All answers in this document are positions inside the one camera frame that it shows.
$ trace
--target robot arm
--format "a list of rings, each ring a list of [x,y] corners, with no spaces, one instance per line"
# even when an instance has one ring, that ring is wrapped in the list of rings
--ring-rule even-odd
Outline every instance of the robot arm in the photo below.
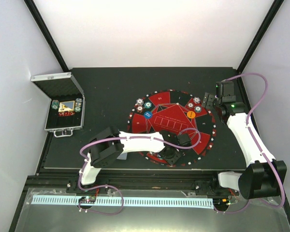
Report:
[[[130,139],[133,136],[142,138]],[[87,154],[88,160],[86,160],[81,179],[83,185],[93,184],[101,168],[110,165],[120,155],[128,152],[150,151],[159,153],[165,161],[173,165],[182,157],[183,152],[180,149],[165,144],[164,141],[178,146],[191,145],[188,134],[176,135],[165,130],[151,134],[131,134],[119,131],[115,127],[105,129],[92,138],[91,142],[107,138],[118,138],[118,140],[96,144],[91,147]]]
[[[245,199],[279,195],[277,180],[260,150],[272,161],[282,182],[287,167],[284,161],[276,161],[265,147],[252,125],[251,118],[248,119],[248,124],[246,123],[245,105],[236,102],[233,82],[217,82],[216,95],[206,93],[202,106],[215,108],[222,123],[226,124],[235,135],[246,161],[247,168],[243,173],[218,173],[220,186],[240,191]]]

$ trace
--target case handle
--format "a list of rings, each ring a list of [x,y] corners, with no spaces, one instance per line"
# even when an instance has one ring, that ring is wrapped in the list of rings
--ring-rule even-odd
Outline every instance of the case handle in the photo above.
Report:
[[[55,136],[56,138],[61,138],[61,137],[70,137],[70,136],[73,135],[73,129],[71,129],[71,130],[69,130],[69,131],[70,131],[70,133],[67,133],[67,130],[62,130],[60,135],[57,135],[57,134],[56,134],[57,131],[54,131],[54,136]]]

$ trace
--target orange token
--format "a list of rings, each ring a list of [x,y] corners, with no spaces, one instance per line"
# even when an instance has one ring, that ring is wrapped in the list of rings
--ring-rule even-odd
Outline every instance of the orange token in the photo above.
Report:
[[[195,118],[195,112],[193,112],[193,111],[187,112],[187,117],[188,118]]]

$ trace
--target black table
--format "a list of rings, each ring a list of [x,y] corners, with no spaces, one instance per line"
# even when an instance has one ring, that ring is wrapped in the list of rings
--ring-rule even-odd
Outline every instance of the black table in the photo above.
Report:
[[[113,125],[127,131],[127,119],[136,99],[156,90],[177,89],[203,99],[205,92],[215,92],[216,81],[236,75],[233,68],[74,68],[72,73],[86,98],[84,128],[72,137],[53,137],[48,148],[45,169],[79,170],[84,158],[79,150],[94,135]],[[235,94],[241,100],[237,82]],[[138,153],[127,160],[116,160],[107,169],[116,170],[243,170],[243,153],[236,138],[217,114],[217,136],[206,156],[189,166],[167,167],[152,163]]]

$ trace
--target white poker chip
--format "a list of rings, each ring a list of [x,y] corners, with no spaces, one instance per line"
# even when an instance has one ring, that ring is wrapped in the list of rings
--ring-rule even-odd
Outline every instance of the white poker chip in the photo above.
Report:
[[[200,98],[194,98],[193,101],[194,101],[194,103],[198,104],[198,103],[200,103],[201,100],[200,100]]]
[[[136,103],[138,105],[143,105],[144,104],[144,101],[143,101],[143,99],[139,98],[138,100],[136,100]]]

